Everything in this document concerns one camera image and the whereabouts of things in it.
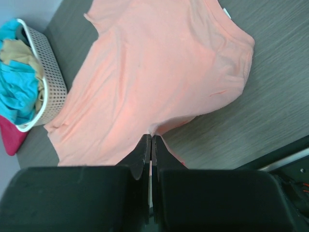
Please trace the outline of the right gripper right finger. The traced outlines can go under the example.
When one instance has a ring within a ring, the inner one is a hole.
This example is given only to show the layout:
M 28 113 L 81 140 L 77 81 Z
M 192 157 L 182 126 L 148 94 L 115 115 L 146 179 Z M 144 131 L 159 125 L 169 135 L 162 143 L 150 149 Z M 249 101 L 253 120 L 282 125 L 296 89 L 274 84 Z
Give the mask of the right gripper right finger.
M 154 220 L 162 232 L 299 232 L 277 180 L 255 170 L 186 168 L 152 139 Z

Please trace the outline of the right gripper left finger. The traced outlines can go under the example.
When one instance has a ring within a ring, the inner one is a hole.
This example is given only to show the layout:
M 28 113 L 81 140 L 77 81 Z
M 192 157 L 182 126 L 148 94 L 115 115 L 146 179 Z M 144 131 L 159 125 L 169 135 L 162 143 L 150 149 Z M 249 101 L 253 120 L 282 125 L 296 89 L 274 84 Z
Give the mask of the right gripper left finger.
M 3 232 L 140 232 L 149 223 L 151 137 L 115 166 L 31 167 L 0 201 Z

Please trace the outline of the salmon pink t-shirt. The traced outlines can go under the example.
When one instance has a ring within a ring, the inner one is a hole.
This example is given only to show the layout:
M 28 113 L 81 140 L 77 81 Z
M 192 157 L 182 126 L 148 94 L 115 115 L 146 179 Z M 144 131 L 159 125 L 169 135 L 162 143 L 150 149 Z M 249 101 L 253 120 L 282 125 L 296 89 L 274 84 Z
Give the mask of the salmon pink t-shirt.
M 216 0 L 95 0 L 98 38 L 45 128 L 59 166 L 115 165 L 243 92 L 255 41 Z

